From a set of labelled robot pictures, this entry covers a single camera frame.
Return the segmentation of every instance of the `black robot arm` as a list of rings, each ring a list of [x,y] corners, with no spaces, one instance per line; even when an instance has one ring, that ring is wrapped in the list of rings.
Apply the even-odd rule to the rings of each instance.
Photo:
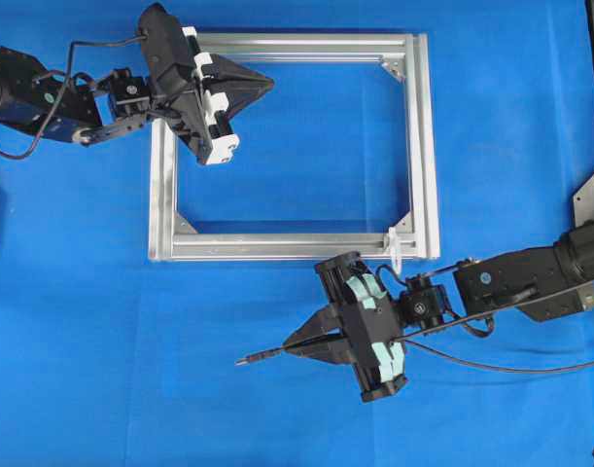
[[[453,270],[465,316],[452,309],[444,287],[432,282],[434,276]],[[464,326],[473,336],[485,338],[494,330],[494,313],[507,307],[517,307],[533,320],[543,322],[594,306],[594,294],[586,296],[581,292],[594,282],[594,222],[564,233],[549,247],[505,253],[485,261],[464,260],[399,280],[405,290],[396,299],[381,281],[380,268],[372,273],[357,252],[327,260],[317,265],[316,271],[329,304],[314,313],[281,347],[249,355],[237,364],[256,362],[281,352],[350,364],[361,387],[362,400],[369,402],[394,395],[406,384],[404,344],[416,344],[408,338],[456,325]],[[469,322],[474,320],[484,320],[486,329],[470,326]],[[418,329],[406,335],[407,328]],[[500,368],[465,363],[483,369]]]
[[[44,137],[90,146],[143,128],[163,118],[201,164],[231,160],[239,139],[229,120],[272,89],[269,78],[222,56],[203,52],[187,28],[160,4],[139,18],[137,36],[120,43],[75,42],[68,70],[49,71],[35,57],[0,47],[0,124],[35,136],[23,159]],[[93,80],[71,76],[75,46],[118,47],[139,43],[148,78],[128,68]],[[63,82],[55,76],[63,76]],[[95,98],[108,95],[113,122],[103,125]]]

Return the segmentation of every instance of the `black cable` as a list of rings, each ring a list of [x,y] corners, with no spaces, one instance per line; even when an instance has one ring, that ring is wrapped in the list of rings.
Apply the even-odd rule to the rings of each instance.
[[[22,154],[18,154],[18,155],[9,154],[9,153],[6,153],[6,152],[0,150],[0,156],[2,156],[3,158],[6,158],[6,159],[14,160],[14,161],[20,161],[22,159],[28,158],[33,153],[33,151],[35,151],[35,148],[37,148],[37,144],[40,142],[40,139],[42,139],[42,136],[44,135],[44,131],[46,131],[46,127],[51,122],[52,116],[56,112],[56,109],[58,109],[59,104],[61,103],[61,100],[63,99],[63,94],[65,93],[68,86],[70,85],[70,80],[72,79],[72,64],[74,61],[74,49],[76,47],[123,47],[123,46],[127,46],[129,44],[134,44],[134,43],[140,42],[144,39],[145,39],[145,36],[135,36],[130,39],[125,39],[125,40],[119,41],[119,42],[73,41],[70,44],[70,49],[69,49],[68,55],[67,55],[67,65],[65,67],[65,79],[63,80],[63,84],[61,85],[61,88],[59,89],[59,92],[56,95],[56,98],[54,99],[54,103],[52,104],[51,110],[49,111],[46,118],[40,125],[40,128],[38,129],[37,133],[35,134],[35,137],[33,138],[33,142],[31,143],[29,148],[26,151],[24,151]]]
[[[458,315],[452,309],[448,309],[448,313],[450,313],[450,315],[454,319],[461,319],[461,316]],[[467,323],[464,323],[461,326],[463,326],[463,329],[465,329],[472,336],[475,336],[477,338],[484,339],[484,338],[488,338],[489,336],[491,336],[491,334],[493,333],[493,331],[495,331],[495,319],[493,319],[493,316],[487,316],[486,318],[484,318],[484,323],[487,326],[486,331],[485,330],[482,330],[482,329],[474,328],[474,326],[471,326],[471,325],[469,325]]]
[[[74,91],[76,91],[76,88],[77,88],[77,86],[78,86],[78,85],[76,84],[76,82],[77,82],[77,81],[79,81],[79,80],[83,80],[83,81],[85,81],[85,82],[88,84],[88,86],[89,86],[90,88],[94,88],[94,87],[95,87],[95,80],[94,80],[93,78],[91,78],[91,76],[90,76],[88,73],[85,73],[85,72],[83,72],[83,71],[79,71],[77,74],[75,74],[75,75],[72,77],[72,85],[71,85],[71,88],[72,88]]]
[[[61,71],[61,70],[49,70],[46,73],[42,73],[41,75],[35,75],[33,77],[33,83],[37,83],[40,82],[42,80],[47,80],[48,78],[51,78],[52,76],[65,76],[65,72]]]
[[[537,299],[527,300],[525,302],[519,302],[514,304],[514,306],[525,306],[525,305],[533,305],[538,304],[540,302],[544,302],[545,300],[553,299],[554,297],[559,297],[564,294],[568,294],[569,292],[573,292],[574,290],[580,289],[581,287],[585,287],[586,285],[594,284],[594,279],[587,280],[586,282],[582,282],[581,284],[574,285],[572,287],[560,290],[558,292],[554,292],[552,294],[545,295],[543,297],[538,297]],[[416,336],[424,336],[425,334],[429,333],[436,333],[437,331],[442,331],[447,328],[451,328],[452,326],[458,326],[459,324],[467,323],[468,321],[473,321],[474,319],[482,319],[486,318],[494,314],[496,311],[501,311],[503,309],[510,308],[510,305],[499,306],[496,308],[488,309],[486,311],[482,311],[480,313],[472,314],[470,316],[465,316],[461,319],[457,319],[454,321],[450,321],[448,323],[439,324],[438,326],[434,326],[429,329],[415,331],[414,333],[407,334],[406,336],[401,336],[399,338],[393,339],[392,342],[403,342],[407,339],[415,338]]]
[[[390,274],[392,274],[392,277],[394,277],[394,280],[396,282],[398,282],[400,285],[403,285],[404,287],[406,287],[406,282],[404,282],[403,280],[401,280],[398,275],[396,274],[396,272],[394,271],[394,269],[390,266],[390,265],[380,265],[378,268],[376,268],[376,271],[374,272],[374,275],[376,276],[376,278],[379,280],[379,282],[383,282],[381,280],[381,270],[384,269],[387,272],[389,272]]]
[[[487,370],[489,372],[499,372],[499,373],[516,373],[519,375],[552,375],[552,374],[559,374],[559,373],[569,373],[569,372],[577,372],[579,370],[585,370],[587,368],[594,367],[594,360],[585,363],[579,363],[577,365],[572,365],[570,367],[558,367],[558,368],[546,368],[544,370],[536,370],[536,369],[524,369],[524,368],[510,368],[510,367],[497,367],[495,365],[485,365],[483,363],[471,362],[469,360],[463,360],[462,358],[453,357],[452,355],[448,355],[447,353],[441,352],[440,350],[436,350],[432,347],[428,347],[423,343],[418,343],[416,341],[404,341],[409,345],[416,346],[421,348],[422,350],[432,353],[437,357],[444,358],[451,362],[457,363],[459,365],[463,365],[465,367],[470,368],[478,368],[479,370]]]

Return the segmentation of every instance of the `blue background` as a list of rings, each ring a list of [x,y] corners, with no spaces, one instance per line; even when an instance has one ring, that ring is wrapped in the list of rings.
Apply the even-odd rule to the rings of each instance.
[[[145,6],[0,2],[0,45],[61,68],[71,40],[128,37]],[[547,244],[572,225],[571,194],[594,171],[581,1],[166,7],[200,28],[429,34],[443,255],[406,273]],[[123,64],[145,73],[136,46],[79,50],[76,69]],[[181,158],[187,216],[207,232],[366,232],[400,218],[391,78],[259,69],[277,89],[234,121],[234,162]],[[312,263],[150,264],[149,141],[44,141],[28,161],[0,159],[0,467],[591,464],[594,370],[486,374],[415,349],[406,389],[363,405],[345,367],[284,356],[234,368],[322,306],[322,288]],[[0,127],[4,148],[28,142]],[[489,363],[571,364],[594,358],[594,310],[543,325],[508,311],[487,341],[455,329],[426,342]]]

